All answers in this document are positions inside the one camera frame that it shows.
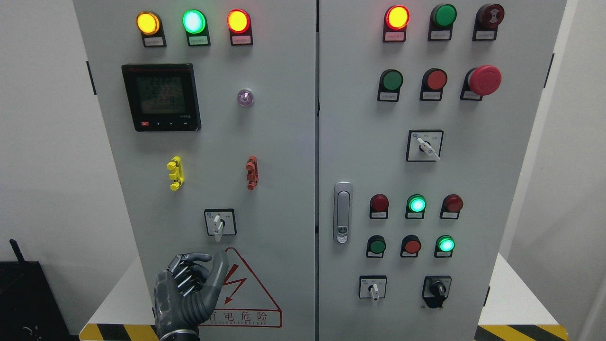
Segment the grey black robotic hand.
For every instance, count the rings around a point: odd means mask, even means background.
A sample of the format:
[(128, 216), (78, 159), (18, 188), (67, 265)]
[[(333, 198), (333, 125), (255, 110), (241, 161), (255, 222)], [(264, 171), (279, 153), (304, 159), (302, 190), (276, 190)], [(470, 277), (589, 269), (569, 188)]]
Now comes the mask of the grey black robotic hand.
[(155, 330), (160, 341), (198, 341), (199, 324), (210, 319), (229, 269), (225, 251), (214, 256), (177, 254), (154, 285)]

